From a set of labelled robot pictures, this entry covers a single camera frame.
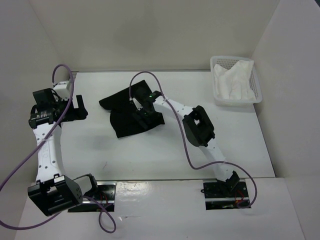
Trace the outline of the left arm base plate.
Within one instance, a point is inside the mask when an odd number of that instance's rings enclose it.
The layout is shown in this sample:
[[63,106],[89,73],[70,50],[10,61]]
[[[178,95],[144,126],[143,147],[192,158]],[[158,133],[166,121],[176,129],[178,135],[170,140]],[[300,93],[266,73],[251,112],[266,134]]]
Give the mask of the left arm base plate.
[[[115,197],[116,197],[116,182],[111,181],[98,181],[97,190],[95,192],[85,195],[93,198],[100,203],[108,212],[115,210]],[[84,199],[82,204],[68,210],[69,213],[94,213],[100,212],[101,208],[95,204],[94,201]]]

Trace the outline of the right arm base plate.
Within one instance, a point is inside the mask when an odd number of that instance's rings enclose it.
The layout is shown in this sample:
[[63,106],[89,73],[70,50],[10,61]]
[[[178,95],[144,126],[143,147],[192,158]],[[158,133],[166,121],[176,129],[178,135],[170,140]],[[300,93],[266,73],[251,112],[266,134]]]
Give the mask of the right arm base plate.
[[230,210],[250,205],[249,193],[244,180],[236,185],[230,193],[223,193],[216,180],[203,182],[200,192],[204,196],[205,209],[209,210]]

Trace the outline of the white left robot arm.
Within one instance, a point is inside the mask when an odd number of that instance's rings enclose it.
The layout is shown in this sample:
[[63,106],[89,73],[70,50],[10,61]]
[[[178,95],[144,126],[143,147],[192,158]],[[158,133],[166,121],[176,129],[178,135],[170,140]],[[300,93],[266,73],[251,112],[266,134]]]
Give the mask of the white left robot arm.
[[62,99],[52,88],[33,92],[36,104],[31,108],[28,121],[39,150],[35,185],[27,189],[28,197],[49,217],[79,206],[83,196],[88,200],[98,197],[100,188],[88,182],[80,185],[65,174],[61,151],[62,125],[64,122],[85,120],[88,112],[83,97],[76,96],[78,107]]

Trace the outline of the black skirt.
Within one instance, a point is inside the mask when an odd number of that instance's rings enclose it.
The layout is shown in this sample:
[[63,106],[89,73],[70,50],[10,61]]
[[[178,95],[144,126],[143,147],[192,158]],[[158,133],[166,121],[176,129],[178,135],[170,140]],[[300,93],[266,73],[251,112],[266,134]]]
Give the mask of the black skirt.
[[117,138],[140,134],[165,124],[163,114],[159,112],[159,120],[153,124],[148,124],[148,129],[143,129],[133,118],[135,111],[130,105],[130,98],[136,98],[148,112],[157,112],[152,105],[154,101],[153,93],[145,80],[101,99],[99,105],[103,109],[110,111],[110,123],[115,130]]

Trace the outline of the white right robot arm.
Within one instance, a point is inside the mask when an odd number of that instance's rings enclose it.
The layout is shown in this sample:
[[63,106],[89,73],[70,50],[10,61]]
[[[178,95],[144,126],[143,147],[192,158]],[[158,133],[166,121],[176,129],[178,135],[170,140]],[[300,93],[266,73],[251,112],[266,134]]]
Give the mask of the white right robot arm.
[[213,162],[211,167],[219,193],[230,197],[237,190],[239,175],[227,164],[218,147],[214,125],[202,106],[187,106],[162,96],[160,91],[148,93],[141,87],[130,100],[137,107],[133,116],[144,129],[160,115],[175,118],[182,130],[183,144],[199,148],[207,160]]

